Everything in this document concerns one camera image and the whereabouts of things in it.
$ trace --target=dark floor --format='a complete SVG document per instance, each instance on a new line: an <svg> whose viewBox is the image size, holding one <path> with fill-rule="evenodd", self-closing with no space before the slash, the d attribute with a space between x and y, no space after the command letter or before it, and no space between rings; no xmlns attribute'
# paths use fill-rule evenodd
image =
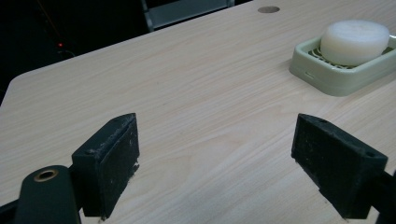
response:
<svg viewBox="0 0 396 224"><path fill-rule="evenodd" d="M169 1L175 0L146 0L150 6ZM249 1L235 0L235 4ZM58 0L56 5L52 3L50 0L0 0L0 104L9 82L20 74L148 32L141 5L137 5L139 1ZM102 19L92 19L95 14Z"/></svg>

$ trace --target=green soap dish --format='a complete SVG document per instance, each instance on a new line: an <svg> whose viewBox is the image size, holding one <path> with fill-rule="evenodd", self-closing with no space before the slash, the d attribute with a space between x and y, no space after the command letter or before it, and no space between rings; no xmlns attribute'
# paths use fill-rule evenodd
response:
<svg viewBox="0 0 396 224"><path fill-rule="evenodd" d="M347 96L396 71L396 36L389 37L381 56L359 66L328 62L320 53L320 37L296 46L290 72L331 96Z"/></svg>

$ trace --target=wood grain surface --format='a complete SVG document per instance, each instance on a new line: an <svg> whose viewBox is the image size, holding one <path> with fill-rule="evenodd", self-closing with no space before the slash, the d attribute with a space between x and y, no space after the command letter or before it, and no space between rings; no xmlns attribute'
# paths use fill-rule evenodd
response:
<svg viewBox="0 0 396 224"><path fill-rule="evenodd" d="M306 113L386 154L393 174L396 73L332 97L289 65L297 44L335 21L376 21L395 35L395 10L393 0L250 2L23 74L0 107L0 204L135 112L140 168L106 223L375 223L374 208L342 219L290 151Z"/></svg>

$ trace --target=table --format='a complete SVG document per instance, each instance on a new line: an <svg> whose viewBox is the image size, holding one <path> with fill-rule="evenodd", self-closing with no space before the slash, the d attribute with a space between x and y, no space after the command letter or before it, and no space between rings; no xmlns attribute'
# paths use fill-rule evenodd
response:
<svg viewBox="0 0 396 224"><path fill-rule="evenodd" d="M347 97L289 72L294 47L331 23L396 34L396 1L255 2L15 78L0 107L0 204L108 120L137 115L140 168L108 223L375 223L343 220L290 157L298 113L326 119L396 169L396 73ZM98 218L82 216L83 223Z"/></svg>

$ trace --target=soap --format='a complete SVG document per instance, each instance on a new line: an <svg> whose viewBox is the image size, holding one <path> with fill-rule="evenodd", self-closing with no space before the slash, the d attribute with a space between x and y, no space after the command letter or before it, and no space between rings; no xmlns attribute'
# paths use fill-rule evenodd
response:
<svg viewBox="0 0 396 224"><path fill-rule="evenodd" d="M320 41L322 56L331 63L360 65L382 54L389 30L372 21L339 21L330 25Z"/></svg>

